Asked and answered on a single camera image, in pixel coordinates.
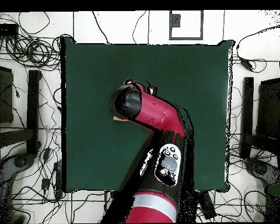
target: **white stripe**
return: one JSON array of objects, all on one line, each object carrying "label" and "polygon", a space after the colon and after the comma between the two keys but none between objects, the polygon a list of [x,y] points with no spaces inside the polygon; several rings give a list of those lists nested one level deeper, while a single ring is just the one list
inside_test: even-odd
[{"label": "white stripe", "polygon": [[160,211],[176,223],[176,209],[166,199],[157,195],[139,194],[135,196],[133,207],[147,207]]}]

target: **white floor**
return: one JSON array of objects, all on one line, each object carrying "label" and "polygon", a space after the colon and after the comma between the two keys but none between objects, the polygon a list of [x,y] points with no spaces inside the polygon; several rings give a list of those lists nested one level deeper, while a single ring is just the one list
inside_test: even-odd
[{"label": "white floor", "polygon": [[[196,44],[203,43],[209,45],[218,44],[222,40],[232,39],[238,42],[245,36],[260,31],[266,27],[272,27],[280,24],[280,11],[275,15],[273,12],[260,11],[260,10],[206,10],[204,11],[204,39],[202,41],[169,41],[168,39],[168,25],[169,25],[169,11],[135,11],[135,12],[94,12],[97,17],[97,21],[105,33],[109,43],[119,44],[133,44],[134,40],[136,43],[142,44]],[[53,39],[62,34],[70,34],[78,43],[106,43],[106,38],[102,35],[99,30],[92,12],[47,12],[50,18],[50,24],[41,32],[37,34],[31,34],[41,38],[52,44]],[[143,17],[139,20],[138,25],[134,31],[137,20],[140,16]],[[1,23],[10,23],[10,19],[14,18],[19,22],[19,13],[1,13]],[[41,30],[48,23],[48,19],[44,12],[29,12],[21,13],[20,23],[28,33],[36,33]],[[11,59],[9,55],[4,54],[6,50],[1,49],[0,54],[0,65],[13,70],[14,73],[14,85],[18,87],[20,97],[15,96],[13,98],[13,106],[19,113],[23,123],[26,123],[26,104],[27,104],[27,74],[24,66],[18,64],[15,61],[8,61]],[[240,64],[233,65],[233,94],[232,94],[232,107],[241,105],[241,95],[235,88],[237,87],[242,91],[242,81],[244,77],[254,77],[254,98],[257,99],[258,87],[261,81],[280,77],[280,70],[278,62],[280,61],[280,29],[270,30],[261,34],[257,34],[244,39],[240,43],[239,55],[247,59],[258,59],[262,58],[267,62],[266,69],[261,73],[252,73],[242,67]],[[263,62],[256,62],[255,71],[261,71],[264,68]],[[57,153],[54,157],[45,165],[47,173],[53,169],[53,163],[61,159],[61,151],[58,149],[61,146],[61,115],[57,110],[52,93],[60,87],[60,73],[56,69],[54,71],[43,71],[44,79],[41,80],[40,89],[40,123],[39,123],[39,139],[44,144],[48,137],[48,142],[51,141],[54,136],[55,143],[52,142],[50,148],[56,148]],[[56,100],[60,101],[60,91],[56,94]],[[238,107],[232,111],[233,114],[239,115],[241,107]],[[257,112],[254,112],[254,130],[256,127],[256,116]],[[240,115],[231,120],[232,132],[239,133],[240,126]],[[14,121],[12,124],[1,124],[0,131],[10,131],[14,128],[22,128],[22,124],[18,115],[14,112]],[[0,150],[0,158],[4,157],[11,148],[15,145],[5,147]],[[17,152],[25,149],[25,144],[20,145],[10,152],[10,155],[16,154]],[[272,159],[271,164],[276,165],[276,160]],[[250,222],[251,219],[247,216],[243,201],[240,200],[244,197],[244,194],[251,190],[263,191],[261,183],[255,178],[247,174],[245,169],[241,168],[242,162],[237,162],[230,166],[229,169],[229,181],[232,184],[231,189],[227,193],[211,192],[214,204],[216,206],[217,213],[228,216],[223,218],[217,216],[215,220],[211,222]],[[35,189],[36,192],[40,191],[41,188],[41,176],[38,171],[39,166],[37,162],[29,170],[20,173],[17,176],[18,181],[15,181],[13,186],[13,193],[17,194],[24,186],[29,186]],[[49,191],[48,198],[54,199],[52,190]],[[42,198],[36,194],[33,190],[28,188],[23,189],[22,195],[16,196],[14,200],[15,208],[28,212],[31,215],[29,223],[68,223],[71,218],[72,211],[79,208],[84,203],[83,207],[75,211],[74,223],[97,223],[101,220],[104,214],[104,195],[103,192],[91,192],[91,191],[78,191],[69,194],[64,199],[60,209],[55,209],[57,212],[52,218],[51,215],[54,213],[52,210],[57,207],[58,204],[47,202],[41,204]],[[261,222],[263,216],[257,212],[255,205],[264,207],[265,198],[258,193],[250,193],[247,196],[247,202],[254,205],[254,210],[248,208],[250,217],[255,222]],[[198,210],[198,215],[201,220],[205,222],[203,216],[201,216]]]}]

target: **small object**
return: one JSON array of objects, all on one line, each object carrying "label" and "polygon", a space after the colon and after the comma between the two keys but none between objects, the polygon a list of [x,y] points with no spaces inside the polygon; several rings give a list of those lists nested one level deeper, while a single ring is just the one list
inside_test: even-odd
[{"label": "small object", "polygon": [[209,196],[208,191],[199,193],[198,202],[206,220],[210,220],[211,218],[217,216],[214,204],[212,202],[211,196]]},{"label": "small object", "polygon": [[116,120],[116,121],[128,121],[128,120],[122,120],[121,118],[117,118],[115,116],[113,116],[113,120]]},{"label": "small object", "polygon": [[43,178],[41,181],[41,189],[44,190],[44,194],[46,193],[47,190],[49,190],[50,187],[50,179],[49,178]]},{"label": "small object", "polygon": [[55,163],[54,163],[53,171],[58,171],[58,168],[59,168],[59,163],[58,163],[58,162],[55,162]]},{"label": "small object", "polygon": [[248,71],[253,71],[252,65],[249,63],[248,60],[240,58],[240,63],[244,66]]},{"label": "small object", "polygon": [[51,155],[51,149],[45,149],[44,155],[43,155],[44,163],[47,163],[50,155]]},{"label": "small object", "polygon": [[160,172],[161,172],[161,175],[165,175],[166,174],[166,169],[162,169]]}]

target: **tan object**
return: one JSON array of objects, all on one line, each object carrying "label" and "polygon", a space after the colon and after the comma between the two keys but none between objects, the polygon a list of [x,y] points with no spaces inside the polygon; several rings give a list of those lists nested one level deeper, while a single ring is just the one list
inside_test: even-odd
[{"label": "tan object", "polygon": [[117,121],[128,121],[128,120],[122,120],[121,118],[117,118],[115,116],[113,116],[113,120],[117,120]]}]

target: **button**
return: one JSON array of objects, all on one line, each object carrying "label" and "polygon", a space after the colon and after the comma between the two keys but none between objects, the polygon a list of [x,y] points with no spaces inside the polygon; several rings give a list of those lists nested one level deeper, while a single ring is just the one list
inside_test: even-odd
[{"label": "button", "polygon": [[164,160],[162,160],[161,165],[171,172],[174,172],[177,169],[177,162],[171,156],[166,156]]},{"label": "button", "polygon": [[160,172],[161,172],[161,175],[165,175],[166,174],[166,170],[165,169],[162,169]]}]

